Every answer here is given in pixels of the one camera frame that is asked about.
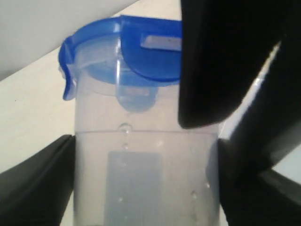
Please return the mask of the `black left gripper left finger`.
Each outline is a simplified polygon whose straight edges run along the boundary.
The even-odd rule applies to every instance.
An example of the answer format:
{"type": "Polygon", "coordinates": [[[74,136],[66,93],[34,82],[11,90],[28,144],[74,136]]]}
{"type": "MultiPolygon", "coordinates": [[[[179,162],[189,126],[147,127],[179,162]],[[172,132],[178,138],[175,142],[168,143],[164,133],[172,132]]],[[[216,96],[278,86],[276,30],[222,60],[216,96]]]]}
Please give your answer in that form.
{"type": "Polygon", "coordinates": [[[0,175],[2,226],[58,226],[74,189],[76,138],[63,135],[0,175]]]}

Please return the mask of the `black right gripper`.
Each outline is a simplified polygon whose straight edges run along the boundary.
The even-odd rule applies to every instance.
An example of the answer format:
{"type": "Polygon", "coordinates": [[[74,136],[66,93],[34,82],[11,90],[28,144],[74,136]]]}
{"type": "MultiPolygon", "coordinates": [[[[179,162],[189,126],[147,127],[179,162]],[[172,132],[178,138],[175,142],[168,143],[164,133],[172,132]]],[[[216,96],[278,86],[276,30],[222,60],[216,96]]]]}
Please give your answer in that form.
{"type": "Polygon", "coordinates": [[[183,0],[181,11],[178,122],[184,129],[230,116],[281,39],[229,140],[230,172],[274,166],[301,142],[301,2],[183,0]]]}

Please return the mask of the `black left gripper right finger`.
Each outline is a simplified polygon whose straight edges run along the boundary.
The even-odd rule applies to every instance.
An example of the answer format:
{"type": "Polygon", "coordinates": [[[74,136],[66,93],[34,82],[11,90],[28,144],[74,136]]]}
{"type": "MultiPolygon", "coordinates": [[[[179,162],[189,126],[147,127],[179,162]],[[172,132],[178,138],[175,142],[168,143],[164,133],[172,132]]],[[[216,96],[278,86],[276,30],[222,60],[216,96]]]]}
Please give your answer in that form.
{"type": "Polygon", "coordinates": [[[268,169],[235,180],[226,141],[218,141],[220,203],[230,226],[299,226],[301,186],[268,169]]]}

